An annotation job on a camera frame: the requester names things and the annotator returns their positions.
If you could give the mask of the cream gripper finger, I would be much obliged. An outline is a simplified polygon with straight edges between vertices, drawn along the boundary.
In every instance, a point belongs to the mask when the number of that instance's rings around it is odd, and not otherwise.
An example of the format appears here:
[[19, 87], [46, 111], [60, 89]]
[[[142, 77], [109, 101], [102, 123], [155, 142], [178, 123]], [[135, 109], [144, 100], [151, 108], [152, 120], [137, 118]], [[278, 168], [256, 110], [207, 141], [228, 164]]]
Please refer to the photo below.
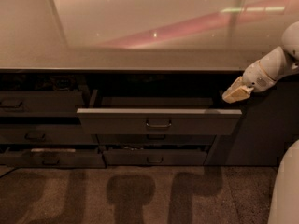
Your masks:
[[234, 83], [223, 93], [222, 99], [232, 104], [250, 98], [253, 91], [252, 87], [248, 87], [243, 82], [243, 77], [238, 77]]

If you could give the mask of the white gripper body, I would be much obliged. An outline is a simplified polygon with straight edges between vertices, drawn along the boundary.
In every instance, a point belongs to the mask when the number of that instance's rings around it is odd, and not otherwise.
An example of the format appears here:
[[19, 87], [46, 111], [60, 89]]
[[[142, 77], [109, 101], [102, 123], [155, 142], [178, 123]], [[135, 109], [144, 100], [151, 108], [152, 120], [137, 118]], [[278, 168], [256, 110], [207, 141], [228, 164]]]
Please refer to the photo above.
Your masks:
[[276, 84], [276, 81], [264, 71], [261, 61], [251, 64], [243, 73], [242, 80], [253, 92], [266, 91]]

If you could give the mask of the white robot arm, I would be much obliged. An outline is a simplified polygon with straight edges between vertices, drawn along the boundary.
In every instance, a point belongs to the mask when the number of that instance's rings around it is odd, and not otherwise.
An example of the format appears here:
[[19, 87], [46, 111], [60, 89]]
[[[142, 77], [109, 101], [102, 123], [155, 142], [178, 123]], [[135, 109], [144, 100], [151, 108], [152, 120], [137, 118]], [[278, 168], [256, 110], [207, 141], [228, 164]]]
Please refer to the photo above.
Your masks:
[[[286, 76], [299, 73], [299, 22], [283, 33], [282, 46], [251, 64], [224, 92], [222, 100], [235, 103], [253, 92], [272, 88]], [[284, 154], [278, 167], [267, 224], [299, 224], [299, 140]]]

